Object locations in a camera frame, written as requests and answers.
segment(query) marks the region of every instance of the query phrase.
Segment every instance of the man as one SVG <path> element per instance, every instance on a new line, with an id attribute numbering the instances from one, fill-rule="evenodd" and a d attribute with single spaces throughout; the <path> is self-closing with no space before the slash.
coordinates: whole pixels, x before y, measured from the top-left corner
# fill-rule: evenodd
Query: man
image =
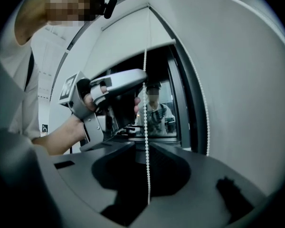
<path id="1" fill-rule="evenodd" d="M 26 86 L 31 37 L 46 24 L 93 20 L 104 0 L 23 0 L 15 9 L 0 35 L 0 63 L 14 82 L 25 92 L 9 131 L 27 136 L 34 144 L 44 146 L 51 155 L 63 154 L 85 138 L 83 122 L 72 115 L 51 134 L 40 137 L 38 124 L 38 69 L 33 68 Z M 90 110 L 95 110 L 90 94 L 84 97 Z M 139 99 L 134 111 L 138 112 Z"/>
<path id="2" fill-rule="evenodd" d="M 166 135 L 166 118 L 174 118 L 171 110 L 164 104 L 159 103 L 161 84 L 147 86 L 149 102 L 147 104 L 148 135 Z M 144 126 L 143 109 L 139 110 L 139 125 Z"/>

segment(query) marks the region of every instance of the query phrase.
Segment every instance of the white shirt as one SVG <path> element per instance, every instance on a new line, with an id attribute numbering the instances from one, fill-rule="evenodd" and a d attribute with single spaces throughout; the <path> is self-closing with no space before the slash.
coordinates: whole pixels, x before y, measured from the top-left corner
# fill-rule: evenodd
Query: white shirt
<path id="1" fill-rule="evenodd" d="M 17 7 L 0 34 L 0 62 L 9 76 L 25 92 L 25 97 L 18 107 L 9 131 L 27 136 L 30 140 L 40 137 L 38 122 L 38 69 L 34 66 L 29 84 L 25 89 L 31 55 L 31 39 L 20 46 L 15 37 Z"/>
<path id="2" fill-rule="evenodd" d="M 158 110 L 161 110 L 162 107 L 166 109 L 163 118 L 160 120 L 159 123 L 154 123 L 151 120 L 151 115 L 153 112 L 156 112 Z M 151 135 L 166 135 L 167 134 L 167 130 L 166 130 L 166 126 L 165 126 L 165 118 L 167 117 L 172 117 L 174 118 L 171 110 L 169 107 L 167 107 L 165 104 L 157 104 L 157 108 L 156 110 L 152 109 L 152 107 L 150 106 L 150 103 L 147 104 L 147 121 L 148 121 L 148 134 Z M 143 120 L 143 108 L 139 109 L 139 119 L 138 119 L 139 125 L 144 126 L 144 120 Z"/>

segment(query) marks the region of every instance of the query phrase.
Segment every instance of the roller blind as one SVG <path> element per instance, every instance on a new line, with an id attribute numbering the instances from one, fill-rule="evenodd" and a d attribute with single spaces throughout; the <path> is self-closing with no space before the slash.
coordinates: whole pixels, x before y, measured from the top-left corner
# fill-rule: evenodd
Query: roller blind
<path id="1" fill-rule="evenodd" d="M 175 43 L 151 11 L 148 28 L 147 12 L 148 8 L 136 11 L 102 32 L 85 65 L 84 74 L 87 77 L 94 77 L 120 62 L 143 53 L 147 45 L 149 28 L 151 42 L 148 43 L 148 50 Z"/>

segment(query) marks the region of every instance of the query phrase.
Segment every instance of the black strap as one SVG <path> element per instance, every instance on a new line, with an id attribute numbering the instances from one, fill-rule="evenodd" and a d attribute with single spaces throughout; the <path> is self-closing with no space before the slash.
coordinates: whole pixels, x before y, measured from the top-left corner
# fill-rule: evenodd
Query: black strap
<path id="1" fill-rule="evenodd" d="M 34 60 L 34 55 L 33 55 L 33 52 L 31 53 L 31 55 L 30 55 L 30 58 L 29 58 L 29 63 L 28 63 L 28 76 L 27 76 L 27 81 L 26 81 L 26 83 L 25 83 L 25 89 L 24 90 L 26 90 L 27 89 L 27 86 L 28 86 L 28 84 L 29 84 L 29 80 L 30 80 L 30 78 L 31 78 L 31 76 L 32 76 L 32 73 L 33 73 L 33 69 L 34 69 L 34 64 L 35 64 L 35 60 Z"/>

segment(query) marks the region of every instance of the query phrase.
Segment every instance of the neck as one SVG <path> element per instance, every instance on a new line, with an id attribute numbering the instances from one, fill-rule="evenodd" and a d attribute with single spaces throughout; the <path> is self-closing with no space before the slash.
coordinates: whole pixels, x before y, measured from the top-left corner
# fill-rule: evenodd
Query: neck
<path id="1" fill-rule="evenodd" d="M 46 0 L 25 0 L 15 21 L 15 36 L 24 45 L 35 32 L 47 24 Z"/>
<path id="2" fill-rule="evenodd" d="M 152 109 L 157 109 L 157 106 L 158 106 L 158 102 L 157 102 L 157 101 L 149 102 L 149 104 L 150 104 L 150 107 L 151 107 Z"/>

